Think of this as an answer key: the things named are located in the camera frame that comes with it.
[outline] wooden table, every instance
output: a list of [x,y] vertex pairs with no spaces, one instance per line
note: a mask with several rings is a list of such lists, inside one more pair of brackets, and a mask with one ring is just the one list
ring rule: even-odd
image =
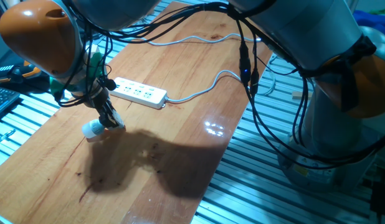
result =
[[[172,3],[163,13],[181,6]],[[200,12],[157,42],[190,35],[215,40],[233,32],[236,24],[225,14]],[[267,61],[271,51],[258,48]],[[128,45],[111,61],[110,76],[183,98],[209,87],[220,70],[237,72],[238,49],[235,39]],[[88,142],[81,127],[97,112],[83,105],[62,108],[0,166],[0,215],[33,224],[191,221],[247,105],[244,88],[225,75],[209,93],[161,110],[115,97],[112,102],[127,132]]]

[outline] white cable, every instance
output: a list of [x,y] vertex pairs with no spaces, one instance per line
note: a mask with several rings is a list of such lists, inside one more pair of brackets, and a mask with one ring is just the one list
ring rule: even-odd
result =
[[[154,42],[150,41],[149,44],[154,45],[154,46],[167,46],[167,45],[172,45],[172,44],[178,44],[178,43],[184,42],[184,41],[186,41],[186,40],[188,40],[188,39],[192,39],[192,38],[201,40],[201,41],[203,41],[203,42],[207,42],[207,43],[209,43],[209,44],[216,44],[216,43],[222,42],[223,40],[226,40],[227,38],[229,38],[229,37],[231,37],[231,36],[237,36],[237,37],[240,37],[240,38],[241,38],[241,35],[239,35],[239,34],[229,34],[229,35],[227,35],[227,36],[225,36],[225,37],[223,37],[223,38],[221,38],[221,39],[219,39],[219,40],[206,40],[206,39],[203,39],[203,38],[200,38],[200,37],[197,37],[197,36],[194,36],[194,35],[193,35],[193,36],[189,36],[189,37],[186,37],[186,38],[184,38],[184,39],[177,40],[177,41],[174,41],[174,42],[169,42],[169,43],[163,43],[163,44],[162,44],[162,43],[154,43]],[[253,41],[254,41],[253,39],[249,39],[249,38],[246,38],[246,37],[244,37],[244,40],[245,40],[245,41],[248,41],[248,42],[253,42]],[[261,40],[262,40],[262,39],[260,39],[260,38],[257,38],[257,39],[256,39],[257,42],[260,42]],[[200,92],[195,93],[195,94],[192,94],[191,96],[186,97],[186,98],[183,98],[183,99],[180,99],[180,100],[172,100],[172,99],[170,99],[170,98],[167,98],[166,101],[172,102],[172,103],[181,103],[181,102],[190,100],[191,98],[194,98],[195,96],[199,96],[199,95],[201,95],[201,94],[207,93],[207,92],[211,91],[211,90],[215,87],[215,85],[216,85],[216,83],[217,83],[217,80],[219,79],[219,76],[220,76],[222,73],[224,73],[224,72],[230,73],[231,75],[233,75],[234,77],[236,77],[236,79],[238,79],[238,81],[241,82],[240,77],[239,77],[238,75],[236,75],[234,72],[229,71],[229,70],[223,70],[223,71],[220,71],[220,72],[216,75],[216,78],[215,78],[214,83],[213,83],[212,86],[209,87],[208,89],[206,89],[206,90],[204,90],[204,91],[200,91]],[[269,90],[267,90],[266,92],[264,92],[264,93],[257,93],[257,95],[260,95],[260,96],[267,96],[267,95],[271,94],[271,93],[274,91],[276,80],[275,80],[275,76],[274,76],[273,72],[270,72],[270,76],[273,78],[272,86],[271,86],[271,87],[269,88]]]
[[[169,43],[154,43],[154,42],[152,42],[152,41],[150,41],[149,42],[149,44],[151,44],[151,45],[154,45],[154,46],[167,46],[167,45],[172,45],[172,44],[178,44],[178,43],[181,43],[181,42],[183,42],[183,41],[186,41],[186,40],[188,40],[188,39],[192,39],[192,38],[195,38],[195,39],[198,39],[198,40],[201,40],[201,41],[203,41],[203,42],[207,42],[207,43],[209,43],[209,44],[216,44],[216,43],[219,43],[219,42],[222,42],[223,40],[226,40],[227,38],[229,38],[229,37],[231,37],[231,36],[237,36],[237,37],[240,37],[241,38],[241,35],[239,35],[239,34],[229,34],[229,35],[227,35],[227,36],[225,36],[225,37],[223,37],[223,38],[221,38],[221,39],[219,39],[219,40],[206,40],[206,39],[203,39],[203,38],[200,38],[200,37],[197,37],[197,36],[189,36],[189,37],[186,37],[186,38],[184,38],[184,39],[181,39],[181,40],[177,40],[177,41],[174,41],[174,42],[169,42]],[[253,42],[254,40],[253,39],[250,39],[250,38],[246,38],[246,37],[244,37],[244,39],[245,39],[245,41],[248,41],[248,42]],[[260,42],[262,39],[260,39],[260,38],[257,38],[256,39],[256,41],[257,42]]]
[[[185,98],[180,99],[180,100],[172,100],[172,99],[170,99],[170,98],[167,98],[166,101],[171,102],[171,103],[182,103],[182,102],[184,102],[184,101],[187,101],[187,100],[190,100],[190,99],[194,98],[195,96],[199,96],[199,95],[202,95],[202,94],[204,94],[204,93],[207,93],[207,92],[211,91],[211,90],[215,87],[215,85],[216,85],[216,83],[217,83],[217,81],[218,81],[220,75],[221,75],[222,73],[224,73],[224,72],[230,73],[231,75],[234,76],[234,78],[236,78],[238,81],[241,82],[240,77],[239,77],[237,74],[235,74],[234,72],[232,72],[232,71],[230,71],[230,70],[222,70],[222,71],[220,71],[220,72],[216,75],[215,80],[214,80],[212,86],[209,87],[208,89],[206,89],[206,90],[204,90],[204,91],[200,91],[200,92],[198,92],[198,93],[194,93],[194,94],[192,94],[191,96],[185,97]],[[273,76],[273,84],[272,84],[272,87],[271,87],[268,91],[266,91],[265,93],[258,93],[258,95],[265,96],[265,95],[268,95],[268,94],[270,94],[271,92],[273,92],[274,87],[275,87],[275,77],[274,77],[274,74],[273,74],[273,73],[272,73],[272,76]]]

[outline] cable bundle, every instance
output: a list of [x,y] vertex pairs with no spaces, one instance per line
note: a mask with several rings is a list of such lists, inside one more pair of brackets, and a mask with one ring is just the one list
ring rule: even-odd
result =
[[[282,58],[284,58],[287,62],[291,63],[292,65],[294,65],[297,68],[294,71],[292,71],[290,73],[286,73],[286,74],[277,73],[277,72],[273,71],[271,68],[268,68],[270,71],[272,71],[276,74],[279,74],[279,75],[289,75],[291,73],[294,73],[296,71],[301,70],[301,67],[296,62],[296,60],[294,58],[292,58],[288,53],[286,53],[278,43],[276,43],[274,40],[267,37],[263,32],[261,32],[255,26],[253,26],[246,19],[246,17],[251,15],[252,13],[257,14],[260,11],[263,11],[266,8],[270,7],[272,5],[272,2],[275,2],[275,1],[265,1],[263,3],[263,5],[260,5],[257,8],[255,8],[251,11],[244,12],[244,13],[239,13],[238,11],[235,10],[235,8],[233,6],[231,6],[229,4],[224,4],[221,2],[197,4],[197,5],[193,5],[193,6],[182,7],[181,9],[177,9],[175,11],[171,11],[171,12],[161,16],[160,18],[154,20],[150,24],[138,24],[138,25],[129,26],[129,28],[131,28],[129,30],[131,30],[131,31],[116,31],[116,32],[103,30],[103,29],[95,26],[94,24],[90,23],[85,17],[83,17],[83,15],[81,15],[81,13],[78,12],[76,7],[73,6],[71,0],[68,0],[65,2],[68,5],[69,9],[75,13],[75,16],[77,17],[77,19],[81,20],[85,24],[85,37],[83,38],[83,49],[85,49],[87,42],[90,42],[90,46],[92,45],[92,31],[98,32],[99,34],[104,35],[106,38],[105,53],[103,54],[103,57],[102,57],[102,60],[100,61],[100,63],[98,63],[98,66],[101,66],[102,71],[103,71],[102,75],[99,78],[99,83],[101,84],[101,86],[105,86],[105,82],[107,80],[108,74],[104,72],[105,66],[106,66],[105,65],[105,59],[108,56],[108,54],[112,51],[113,40],[117,40],[119,42],[124,42],[127,44],[144,44],[144,43],[151,42],[151,41],[161,37],[162,35],[165,35],[171,29],[175,28],[180,23],[182,23],[187,18],[189,18],[190,16],[192,16],[193,14],[195,14],[197,12],[214,11],[214,12],[226,13],[229,17],[233,18],[236,21],[237,26],[239,28],[239,32],[240,32],[240,36],[241,36],[240,66],[239,66],[239,68],[240,68],[240,80],[245,87],[247,97],[248,97],[249,102],[252,106],[252,114],[253,114],[255,126],[257,128],[257,131],[260,133],[260,135],[265,139],[265,141],[276,152],[278,152],[281,156],[285,157],[290,162],[297,164],[301,167],[305,167],[307,169],[332,169],[332,168],[343,166],[346,164],[354,164],[354,163],[357,163],[359,161],[362,161],[363,159],[367,158],[368,156],[372,156],[373,154],[377,153],[379,150],[381,150],[385,146],[385,136],[384,136],[378,142],[367,147],[366,149],[359,151],[359,152],[352,153],[351,155],[348,155],[348,156],[342,156],[342,157],[336,157],[336,158],[320,157],[320,156],[316,156],[316,155],[304,154],[304,153],[290,147],[289,145],[285,144],[281,139],[276,137],[276,135],[274,135],[274,133],[271,132],[271,130],[269,130],[269,128],[264,124],[264,122],[260,118],[260,116],[257,112],[257,109],[255,107],[255,96],[257,94],[258,84],[259,84],[259,72],[258,72],[258,68],[257,68],[257,60],[259,59],[260,62],[263,63],[267,68],[268,68],[268,66],[257,56],[257,37],[260,37],[262,42],[265,42],[266,45],[271,45],[275,49],[275,51],[282,56]],[[165,31],[163,31],[160,34],[158,34],[154,37],[151,37],[149,39],[146,38],[148,34],[152,33],[159,26],[164,25],[164,24],[169,24],[169,23],[174,22],[174,21],[176,21],[176,22],[173,25],[171,25],[169,28],[167,28]],[[250,67],[249,51],[248,51],[248,48],[245,44],[244,33],[242,31],[240,23],[245,24],[250,29],[250,31],[252,32],[252,35],[254,36],[254,38],[253,38],[253,42],[254,42],[253,54],[254,54],[254,60],[255,61],[254,61],[254,69],[252,70],[252,72],[251,72],[251,67]],[[85,51],[82,52],[82,54],[79,58],[80,60],[83,60],[84,53],[85,53]],[[89,74],[88,71],[91,69],[89,63],[90,63],[90,59],[88,57],[88,59],[87,59],[87,74]],[[96,68],[94,68],[95,69],[94,77],[95,77],[95,74],[98,70],[98,66]],[[64,86],[64,89],[66,89],[66,87],[68,86],[70,81],[73,79],[76,72],[77,71],[74,71],[74,73],[70,77],[69,81]],[[307,105],[308,105],[308,80],[304,77],[302,77],[302,80],[303,80],[303,97],[301,99],[300,105],[298,107],[298,111],[296,113],[296,116],[295,116],[295,119],[293,122],[292,134],[293,134],[294,141],[297,144],[300,144],[303,147],[305,147],[305,145],[303,143],[303,138],[302,138],[302,126],[303,126],[303,119],[305,117],[305,113],[306,113]],[[68,102],[64,102],[64,103],[59,102],[60,106],[74,106],[74,105],[81,104],[85,101],[90,101],[90,93],[92,91],[92,82],[89,81],[88,78],[86,78],[86,90],[85,91],[86,91],[86,93],[88,93],[85,95],[85,97],[74,99],[72,101],[68,101]],[[296,124],[298,121],[300,111],[302,111],[302,115],[301,115],[300,122],[298,125],[298,137],[296,137],[295,128],[296,128]],[[325,164],[329,164],[330,166],[310,167],[310,166],[306,166],[305,164],[301,164],[301,163],[295,161],[295,159],[289,158],[283,152],[278,150],[277,147],[275,147],[268,140],[266,135],[261,131],[261,129],[259,127],[259,123],[271,135],[271,137],[273,137],[277,142],[279,142],[283,147],[287,148],[289,151],[292,151],[295,154],[298,154],[300,156],[303,156],[303,157],[306,157],[309,159],[313,159],[316,161],[323,162]]]

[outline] white power strip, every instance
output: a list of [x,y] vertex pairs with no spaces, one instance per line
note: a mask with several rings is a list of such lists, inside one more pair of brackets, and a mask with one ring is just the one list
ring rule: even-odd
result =
[[165,104],[166,90],[127,80],[126,78],[118,77],[114,81],[116,89],[110,91],[113,96],[155,109],[160,109]]

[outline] keyboard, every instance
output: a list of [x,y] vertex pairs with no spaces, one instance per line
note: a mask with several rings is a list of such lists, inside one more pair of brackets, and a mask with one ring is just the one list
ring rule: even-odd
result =
[[19,98],[19,93],[0,88],[0,113]]

